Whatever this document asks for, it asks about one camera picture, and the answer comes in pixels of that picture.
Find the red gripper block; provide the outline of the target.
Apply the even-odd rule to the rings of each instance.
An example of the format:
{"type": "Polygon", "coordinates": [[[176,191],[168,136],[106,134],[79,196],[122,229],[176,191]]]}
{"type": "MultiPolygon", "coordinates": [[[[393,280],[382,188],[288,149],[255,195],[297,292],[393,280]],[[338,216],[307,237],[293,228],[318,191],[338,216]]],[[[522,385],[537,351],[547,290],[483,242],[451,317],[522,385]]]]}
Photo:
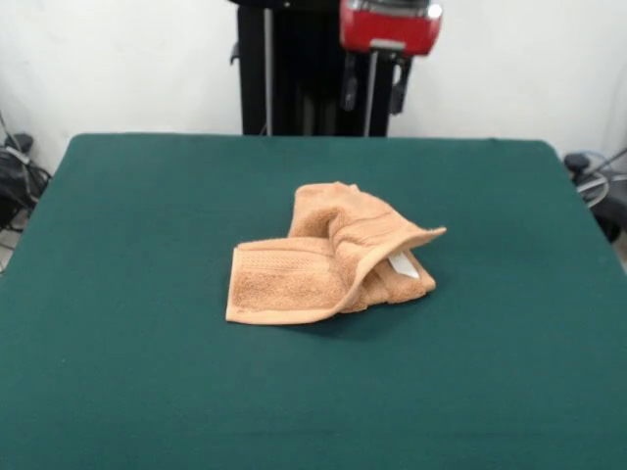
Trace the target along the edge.
{"type": "MultiPolygon", "coordinates": [[[[341,1],[340,42],[348,51],[386,51],[402,56],[427,56],[440,34],[443,7],[437,1],[341,1]]],[[[410,60],[399,58],[399,79],[391,93],[391,114],[403,109],[410,60]]],[[[341,108],[352,111],[358,94],[356,57],[345,55],[341,108]]]]}

